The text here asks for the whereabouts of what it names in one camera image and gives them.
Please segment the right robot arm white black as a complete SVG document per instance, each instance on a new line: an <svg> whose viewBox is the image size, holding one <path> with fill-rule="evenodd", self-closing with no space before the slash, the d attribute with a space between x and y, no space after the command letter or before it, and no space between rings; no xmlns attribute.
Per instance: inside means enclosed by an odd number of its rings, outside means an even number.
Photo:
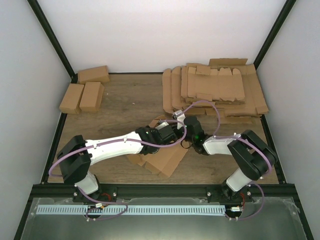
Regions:
<svg viewBox="0 0 320 240"><path fill-rule="evenodd" d="M209 135L195 116L174 113L177 130L186 134L184 140L200 155L230 155L238 169L221 184L223 198L229 202L240 196L240 191L253 181L272 171L279 161L276 152L254 131L246 130L231 136Z"/></svg>

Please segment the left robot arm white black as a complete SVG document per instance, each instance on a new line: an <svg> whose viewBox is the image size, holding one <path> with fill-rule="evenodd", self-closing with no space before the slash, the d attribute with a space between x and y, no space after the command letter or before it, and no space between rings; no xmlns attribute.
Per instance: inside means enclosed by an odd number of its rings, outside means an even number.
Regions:
<svg viewBox="0 0 320 240"><path fill-rule="evenodd" d="M158 127L139 127L126 135L101 140L85 140L76 135L58 152L59 169L65 184L79 186L89 201L97 202L102 196L96 176L90 166L122 155L155 154L161 146L178 140L173 128L164 123Z"/></svg>

